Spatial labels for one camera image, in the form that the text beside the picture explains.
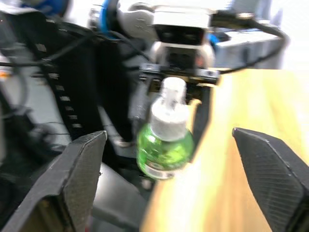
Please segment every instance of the black cable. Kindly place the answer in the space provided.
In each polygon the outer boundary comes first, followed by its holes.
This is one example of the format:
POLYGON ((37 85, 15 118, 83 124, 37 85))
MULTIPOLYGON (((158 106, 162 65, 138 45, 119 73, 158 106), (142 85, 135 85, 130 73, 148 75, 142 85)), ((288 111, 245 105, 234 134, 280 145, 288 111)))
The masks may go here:
POLYGON ((29 62, 29 63, 17 63, 17 64, 12 64, 12 63, 6 63, 6 62, 0 62, 0 66, 5 66, 5 67, 34 67, 34 66, 40 66, 44 64, 48 64, 49 62, 60 58, 61 56, 67 54, 68 52, 72 51, 76 47, 82 45, 83 43, 87 42, 88 40, 100 35, 99 32, 90 32, 88 35, 85 35, 84 37, 77 39, 73 41, 72 43, 68 44, 67 46, 61 48, 58 52, 55 54, 45 57, 41 59, 40 61, 35 61, 35 62, 29 62))
POLYGON ((128 39, 126 36, 124 36, 123 34, 116 32, 116 31, 109 31, 109 33, 113 36, 116 36, 117 38, 121 39, 122 41, 124 41, 125 43, 127 43, 128 45, 130 45, 139 55, 143 56, 147 61, 151 62, 151 59, 148 55, 146 55, 144 52, 142 52, 141 50, 139 50, 131 41, 130 39, 128 39))
POLYGON ((248 62, 246 65, 233 68, 230 70, 220 71, 220 74, 233 73, 233 72, 254 66, 255 64, 259 62, 265 61, 279 54, 280 51, 283 50, 285 46, 288 44, 288 40, 289 40, 288 36, 283 31, 281 31, 279 28, 275 26, 268 26, 268 25, 261 24, 255 21, 252 17, 250 17, 250 15, 247 15, 248 17, 245 17, 246 15, 243 15, 243 16, 242 14, 234 14, 234 13, 227 12, 227 11, 218 11, 218 13, 213 15, 211 25, 213 27, 225 27, 225 28, 231 28, 231 29, 258 29, 264 33, 279 37, 280 44, 276 49, 271 51, 269 54, 263 57, 260 57, 256 59, 255 61, 248 62))

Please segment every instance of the green liquid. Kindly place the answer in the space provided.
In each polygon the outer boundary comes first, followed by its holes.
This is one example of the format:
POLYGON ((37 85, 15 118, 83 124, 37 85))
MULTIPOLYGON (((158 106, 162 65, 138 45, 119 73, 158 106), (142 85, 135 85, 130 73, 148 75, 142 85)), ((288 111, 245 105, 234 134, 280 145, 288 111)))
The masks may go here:
POLYGON ((190 160, 194 148, 191 132, 177 141, 166 142, 157 138, 147 124, 138 137, 138 165, 153 179, 173 178, 190 160))

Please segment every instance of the wooden surface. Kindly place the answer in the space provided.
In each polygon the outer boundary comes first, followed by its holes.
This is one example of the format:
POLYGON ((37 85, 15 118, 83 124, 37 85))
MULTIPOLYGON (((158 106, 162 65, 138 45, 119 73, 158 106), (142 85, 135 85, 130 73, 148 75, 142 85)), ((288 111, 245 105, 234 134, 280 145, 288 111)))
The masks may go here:
POLYGON ((232 129, 278 137, 309 164, 306 89, 309 72, 244 70, 223 76, 213 88, 211 120, 194 162, 180 176, 156 185, 141 231, 269 232, 232 129))

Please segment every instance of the black equipment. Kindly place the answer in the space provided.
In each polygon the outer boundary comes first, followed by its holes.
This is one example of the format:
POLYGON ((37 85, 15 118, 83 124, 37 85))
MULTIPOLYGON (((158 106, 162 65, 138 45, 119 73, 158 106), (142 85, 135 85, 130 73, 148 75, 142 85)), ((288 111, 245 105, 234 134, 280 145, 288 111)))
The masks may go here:
POLYGON ((250 189, 274 232, 309 231, 309 167, 282 140, 235 128, 250 189))

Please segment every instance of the plastic bottle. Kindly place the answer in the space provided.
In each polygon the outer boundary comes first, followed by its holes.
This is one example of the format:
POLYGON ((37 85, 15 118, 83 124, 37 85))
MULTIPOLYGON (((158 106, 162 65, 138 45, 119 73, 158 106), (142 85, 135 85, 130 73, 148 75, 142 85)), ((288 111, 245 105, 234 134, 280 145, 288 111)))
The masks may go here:
POLYGON ((151 107, 150 123, 138 136, 138 165, 153 179, 170 179, 190 160, 194 143, 186 128, 185 81, 166 78, 160 93, 151 107))

